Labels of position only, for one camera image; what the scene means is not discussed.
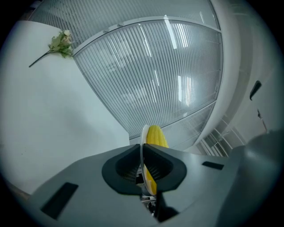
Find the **ribbed glass panel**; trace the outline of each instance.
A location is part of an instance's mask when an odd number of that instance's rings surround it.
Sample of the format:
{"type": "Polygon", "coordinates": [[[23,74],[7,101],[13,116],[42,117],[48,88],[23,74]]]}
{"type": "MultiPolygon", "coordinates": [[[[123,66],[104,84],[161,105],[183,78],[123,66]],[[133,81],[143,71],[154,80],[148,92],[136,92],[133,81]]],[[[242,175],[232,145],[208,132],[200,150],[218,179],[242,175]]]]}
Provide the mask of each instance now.
{"type": "MultiPolygon", "coordinates": [[[[193,113],[173,124],[162,128],[169,148],[185,150],[192,146],[202,132],[207,119],[209,118],[214,104],[193,113]]],[[[140,137],[130,140],[130,144],[139,144],[140,137]]]]}
{"type": "Polygon", "coordinates": [[[221,79],[218,33],[179,21],[136,23],[109,32],[75,60],[130,138],[212,103],[221,79]]]}
{"type": "Polygon", "coordinates": [[[30,20],[69,29],[77,47],[120,22],[148,16],[176,16],[218,28],[209,0],[44,0],[30,20]]]}

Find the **yellow object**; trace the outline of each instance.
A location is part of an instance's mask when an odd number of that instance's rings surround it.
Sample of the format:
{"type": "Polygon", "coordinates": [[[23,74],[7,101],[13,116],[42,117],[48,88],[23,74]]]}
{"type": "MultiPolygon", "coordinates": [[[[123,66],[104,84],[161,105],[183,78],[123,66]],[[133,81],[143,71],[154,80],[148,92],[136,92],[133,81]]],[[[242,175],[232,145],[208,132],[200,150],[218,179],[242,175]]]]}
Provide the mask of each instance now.
{"type": "MultiPolygon", "coordinates": [[[[162,147],[169,147],[167,140],[164,136],[163,131],[158,125],[152,125],[150,126],[147,137],[146,137],[146,143],[147,144],[155,144],[162,147]]],[[[149,173],[147,167],[144,165],[144,173],[146,178],[146,184],[148,186],[148,189],[150,189],[150,193],[152,195],[157,194],[157,184],[152,178],[151,174],[149,173]]]]}

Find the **white flower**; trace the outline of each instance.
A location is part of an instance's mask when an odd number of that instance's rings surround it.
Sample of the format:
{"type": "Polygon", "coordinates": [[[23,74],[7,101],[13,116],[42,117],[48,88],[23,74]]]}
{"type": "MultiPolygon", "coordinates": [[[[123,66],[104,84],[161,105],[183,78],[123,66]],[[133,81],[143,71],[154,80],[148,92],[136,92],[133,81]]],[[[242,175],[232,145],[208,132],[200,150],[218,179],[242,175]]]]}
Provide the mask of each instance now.
{"type": "Polygon", "coordinates": [[[69,35],[71,35],[71,33],[70,33],[69,30],[65,30],[65,31],[64,31],[64,35],[69,36],[69,35]]]}

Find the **flower stem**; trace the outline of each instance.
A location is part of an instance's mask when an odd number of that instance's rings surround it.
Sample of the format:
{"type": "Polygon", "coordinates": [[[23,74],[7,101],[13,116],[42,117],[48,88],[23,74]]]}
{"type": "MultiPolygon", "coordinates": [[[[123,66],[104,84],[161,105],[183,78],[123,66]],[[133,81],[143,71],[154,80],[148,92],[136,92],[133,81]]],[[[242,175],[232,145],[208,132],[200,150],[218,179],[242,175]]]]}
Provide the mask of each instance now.
{"type": "Polygon", "coordinates": [[[39,60],[41,60],[44,56],[46,56],[46,55],[48,55],[48,54],[52,54],[52,53],[54,53],[52,50],[49,50],[48,52],[46,52],[44,55],[42,55],[41,57],[39,57],[37,60],[35,60],[30,66],[29,66],[29,68],[31,67],[31,66],[33,66],[33,64],[35,64],[36,62],[38,62],[39,60]]]}

